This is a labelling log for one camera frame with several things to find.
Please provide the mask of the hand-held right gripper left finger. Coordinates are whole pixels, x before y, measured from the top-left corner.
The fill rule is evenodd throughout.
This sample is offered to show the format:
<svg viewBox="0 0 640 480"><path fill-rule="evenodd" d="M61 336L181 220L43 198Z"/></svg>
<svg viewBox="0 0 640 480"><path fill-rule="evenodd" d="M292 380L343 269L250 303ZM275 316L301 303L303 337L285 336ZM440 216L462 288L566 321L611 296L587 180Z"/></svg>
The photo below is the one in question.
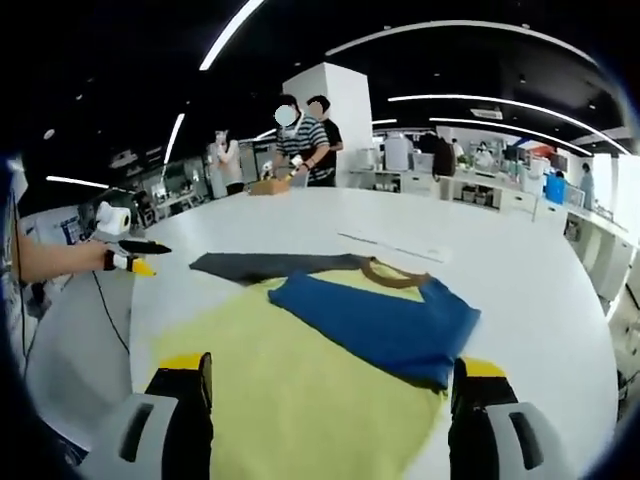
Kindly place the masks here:
<svg viewBox="0 0 640 480"><path fill-rule="evenodd" d="M208 479L214 427L212 357L181 355L158 368L101 424L81 462L84 479Z"/></svg>

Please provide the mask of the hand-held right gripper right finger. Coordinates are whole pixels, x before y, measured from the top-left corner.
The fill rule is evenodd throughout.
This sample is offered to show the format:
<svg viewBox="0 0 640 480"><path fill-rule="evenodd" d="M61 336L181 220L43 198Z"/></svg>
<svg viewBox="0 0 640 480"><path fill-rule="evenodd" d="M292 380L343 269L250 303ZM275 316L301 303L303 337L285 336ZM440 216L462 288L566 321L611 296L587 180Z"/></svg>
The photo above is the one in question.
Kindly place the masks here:
<svg viewBox="0 0 640 480"><path fill-rule="evenodd" d="M448 446L452 479L575 477L549 420L484 360L454 364Z"/></svg>

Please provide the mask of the person's left hand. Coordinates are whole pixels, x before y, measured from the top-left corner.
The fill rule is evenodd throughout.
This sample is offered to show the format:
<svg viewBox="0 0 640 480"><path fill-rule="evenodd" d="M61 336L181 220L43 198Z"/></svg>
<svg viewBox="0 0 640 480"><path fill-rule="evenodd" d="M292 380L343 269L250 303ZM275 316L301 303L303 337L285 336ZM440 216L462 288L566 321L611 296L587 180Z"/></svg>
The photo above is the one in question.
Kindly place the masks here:
<svg viewBox="0 0 640 480"><path fill-rule="evenodd" d="M105 267L109 247L102 242L90 241L73 248L73 267L76 273L100 271Z"/></svg>

